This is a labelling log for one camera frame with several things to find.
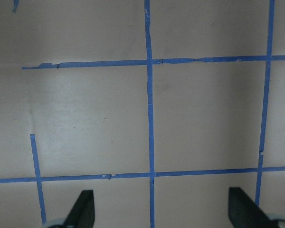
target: gray floor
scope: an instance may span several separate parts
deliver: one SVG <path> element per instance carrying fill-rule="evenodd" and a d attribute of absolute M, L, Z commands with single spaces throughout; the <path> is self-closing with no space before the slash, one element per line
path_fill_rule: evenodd
<path fill-rule="evenodd" d="M 84 189 L 95 228 L 230 228 L 230 186 L 285 216 L 285 61 L 271 62 L 257 178 L 273 1 L 145 2 L 153 65 L 143 0 L 20 0 L 16 13 L 0 0 L 0 228 L 63 218 Z M 272 55 L 285 55 L 285 0 L 274 7 Z M 82 61 L 106 67 L 55 68 Z M 41 63 L 54 68 L 21 69 Z"/>

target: metal screw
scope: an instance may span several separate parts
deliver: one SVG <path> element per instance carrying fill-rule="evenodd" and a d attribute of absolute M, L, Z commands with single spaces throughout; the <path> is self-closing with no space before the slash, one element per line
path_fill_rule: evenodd
<path fill-rule="evenodd" d="M 285 228 L 285 222 L 284 221 L 278 221 L 277 225 L 279 228 Z"/>

